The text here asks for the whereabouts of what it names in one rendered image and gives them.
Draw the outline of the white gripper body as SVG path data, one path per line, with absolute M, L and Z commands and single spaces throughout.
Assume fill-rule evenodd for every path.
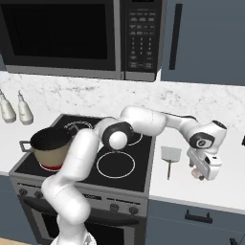
M 222 161 L 217 154 L 190 147 L 187 155 L 189 162 L 194 164 L 193 168 L 197 168 L 206 180 L 212 181 L 216 178 L 222 166 Z

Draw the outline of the grey metal spatula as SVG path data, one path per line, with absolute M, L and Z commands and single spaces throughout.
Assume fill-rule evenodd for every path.
M 167 179 L 170 179 L 171 166 L 173 163 L 178 163 L 181 158 L 182 150 L 180 148 L 162 146 L 161 159 L 167 162 Z

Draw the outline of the beige pot with black inside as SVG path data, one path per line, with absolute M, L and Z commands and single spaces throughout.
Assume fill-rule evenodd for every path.
M 68 129 L 47 127 L 36 132 L 29 141 L 20 141 L 23 152 L 31 152 L 45 168 L 60 169 L 72 142 Z

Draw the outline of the blue-grey drawer front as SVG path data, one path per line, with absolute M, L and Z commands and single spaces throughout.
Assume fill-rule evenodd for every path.
M 212 223 L 185 219 L 190 214 L 205 216 Z M 148 202 L 145 245 L 245 245 L 245 215 L 194 206 L 150 200 Z

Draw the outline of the black hob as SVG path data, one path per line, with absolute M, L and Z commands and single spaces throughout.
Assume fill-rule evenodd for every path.
M 94 128 L 100 118 L 79 117 L 63 114 L 56 120 L 53 127 Z M 80 183 L 144 192 L 145 180 L 149 163 L 151 163 L 151 148 L 154 148 L 155 138 L 134 133 L 129 144 L 121 151 L 112 152 L 102 147 L 93 164 L 90 175 Z M 27 174 L 35 177 L 49 177 L 57 171 L 49 171 L 40 166 L 33 153 L 27 153 L 26 159 L 14 170 L 14 173 Z

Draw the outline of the pale grey bottle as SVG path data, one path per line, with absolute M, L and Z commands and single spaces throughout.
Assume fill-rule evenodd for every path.
M 24 125 L 29 125 L 33 123 L 33 113 L 21 93 L 18 93 L 18 112 L 19 120 Z
M 0 90 L 0 110 L 2 118 L 6 123 L 14 123 L 16 114 L 11 106 L 11 103 L 6 99 L 4 93 Z

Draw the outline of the black and grey microwave oven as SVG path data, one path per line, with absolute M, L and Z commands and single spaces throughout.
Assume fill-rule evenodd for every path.
M 0 53 L 15 74 L 153 81 L 164 0 L 0 0 Z

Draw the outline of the blue-grey base cupboard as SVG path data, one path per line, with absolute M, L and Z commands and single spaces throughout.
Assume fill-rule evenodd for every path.
M 0 175 L 0 237 L 37 245 L 9 176 Z

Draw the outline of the blue-grey wall cupboard door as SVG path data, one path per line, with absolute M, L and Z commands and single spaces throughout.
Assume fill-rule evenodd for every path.
M 169 70 L 176 4 L 183 9 Z M 245 0 L 167 0 L 161 79 L 245 86 Z

